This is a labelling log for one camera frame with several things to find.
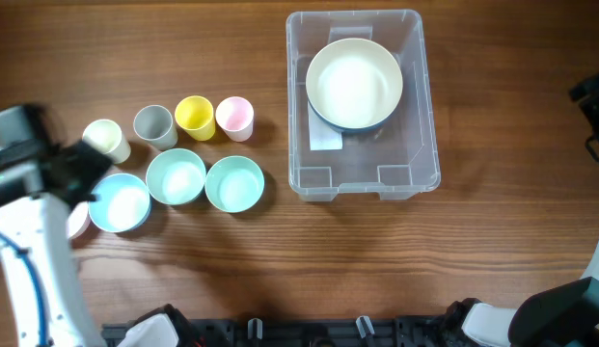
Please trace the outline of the pink small bowl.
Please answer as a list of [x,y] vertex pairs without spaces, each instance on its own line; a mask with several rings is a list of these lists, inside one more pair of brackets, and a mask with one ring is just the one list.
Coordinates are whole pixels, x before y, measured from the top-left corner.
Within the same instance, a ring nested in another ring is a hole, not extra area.
[[68,216],[68,239],[80,236],[89,227],[90,222],[89,203],[87,201],[78,203]]

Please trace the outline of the cream cup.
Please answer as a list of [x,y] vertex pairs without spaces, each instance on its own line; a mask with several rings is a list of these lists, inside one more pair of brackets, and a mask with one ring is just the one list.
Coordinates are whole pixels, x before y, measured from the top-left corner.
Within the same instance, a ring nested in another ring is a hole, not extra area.
[[125,162],[131,147],[121,128],[112,120],[95,120],[84,130],[82,139],[102,154],[109,156],[115,164]]

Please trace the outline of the light blue small bowl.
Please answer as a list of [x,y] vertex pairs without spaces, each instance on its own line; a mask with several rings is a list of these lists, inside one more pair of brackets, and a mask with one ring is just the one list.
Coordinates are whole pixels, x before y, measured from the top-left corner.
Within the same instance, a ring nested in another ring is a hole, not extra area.
[[99,229],[121,233],[139,227],[151,210],[150,192],[139,177],[115,173],[101,179],[93,189],[89,216]]

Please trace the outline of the grey cup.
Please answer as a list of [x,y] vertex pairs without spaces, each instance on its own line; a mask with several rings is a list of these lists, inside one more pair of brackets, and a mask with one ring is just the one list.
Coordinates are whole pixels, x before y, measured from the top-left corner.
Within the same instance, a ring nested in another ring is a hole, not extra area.
[[161,105],[150,105],[141,109],[133,122],[136,135],[160,151],[174,147],[178,136],[174,118]]

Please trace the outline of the mint small bowl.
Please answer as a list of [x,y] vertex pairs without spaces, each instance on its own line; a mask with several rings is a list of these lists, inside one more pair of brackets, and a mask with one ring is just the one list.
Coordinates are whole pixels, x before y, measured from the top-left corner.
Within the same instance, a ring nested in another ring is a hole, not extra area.
[[204,190],[206,166],[195,152],[172,148],[158,154],[146,172],[150,195],[163,204],[182,205]]
[[261,198],[265,186],[259,165],[245,156],[228,156],[208,171],[204,189],[209,202],[226,213],[250,209]]

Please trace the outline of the yellow cup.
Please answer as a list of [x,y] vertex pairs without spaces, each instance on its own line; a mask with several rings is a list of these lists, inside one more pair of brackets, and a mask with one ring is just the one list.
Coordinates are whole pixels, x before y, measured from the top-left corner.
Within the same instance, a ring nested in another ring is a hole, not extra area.
[[175,120],[190,137],[208,141],[215,134],[214,110],[211,102],[203,96],[187,96],[175,109]]

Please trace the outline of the pink cup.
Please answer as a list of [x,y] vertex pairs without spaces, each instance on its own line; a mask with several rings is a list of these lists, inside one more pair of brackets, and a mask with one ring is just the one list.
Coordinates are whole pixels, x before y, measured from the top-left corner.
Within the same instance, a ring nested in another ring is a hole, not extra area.
[[217,106],[215,119],[231,140],[245,142],[253,134],[255,110],[246,98],[231,96]]

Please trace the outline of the clear plastic storage container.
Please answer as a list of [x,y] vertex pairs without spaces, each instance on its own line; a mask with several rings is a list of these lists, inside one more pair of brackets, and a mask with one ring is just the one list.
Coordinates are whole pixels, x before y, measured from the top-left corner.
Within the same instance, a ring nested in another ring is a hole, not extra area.
[[[397,111],[367,133],[341,133],[341,150],[311,151],[305,81],[327,44],[373,40],[396,58],[404,79]],[[407,200],[441,182],[422,18],[410,10],[295,12],[286,20],[288,177],[302,200],[376,193]]]

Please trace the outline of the cream bowl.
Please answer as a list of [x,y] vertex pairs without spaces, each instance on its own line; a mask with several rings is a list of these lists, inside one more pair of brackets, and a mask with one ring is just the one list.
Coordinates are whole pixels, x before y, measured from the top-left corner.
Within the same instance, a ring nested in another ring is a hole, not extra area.
[[307,98],[324,118],[350,128],[369,126],[398,105],[404,79],[384,46],[360,38],[329,43],[312,59],[306,74]]

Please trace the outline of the dark blue bowl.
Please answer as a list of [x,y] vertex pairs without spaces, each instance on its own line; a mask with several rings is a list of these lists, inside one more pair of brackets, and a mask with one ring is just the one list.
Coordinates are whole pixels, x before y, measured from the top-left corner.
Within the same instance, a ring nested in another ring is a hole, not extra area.
[[387,117],[385,117],[384,119],[378,121],[377,123],[371,124],[369,126],[359,127],[359,128],[350,128],[350,127],[344,127],[341,125],[334,124],[333,122],[324,118],[320,113],[318,113],[316,111],[312,102],[309,99],[307,101],[307,104],[308,104],[309,110],[312,111],[319,120],[323,121],[330,128],[332,128],[338,132],[341,132],[341,133],[351,133],[351,134],[367,133],[369,131],[376,130],[376,129],[382,127],[385,123],[387,123],[389,121],[389,119],[391,119],[397,111],[397,107],[396,107]]

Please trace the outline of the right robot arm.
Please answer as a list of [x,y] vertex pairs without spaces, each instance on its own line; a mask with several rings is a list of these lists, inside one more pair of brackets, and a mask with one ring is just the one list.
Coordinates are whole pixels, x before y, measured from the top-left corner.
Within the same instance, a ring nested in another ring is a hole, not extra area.
[[579,280],[529,297],[518,308],[456,303],[445,330],[479,346],[599,346],[599,241]]

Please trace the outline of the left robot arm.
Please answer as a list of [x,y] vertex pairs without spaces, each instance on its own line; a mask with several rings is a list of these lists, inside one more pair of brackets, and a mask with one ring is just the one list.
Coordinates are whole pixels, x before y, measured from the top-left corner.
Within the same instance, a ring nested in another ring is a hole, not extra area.
[[84,142],[0,149],[0,262],[23,346],[104,346],[83,298],[68,215],[111,165]]

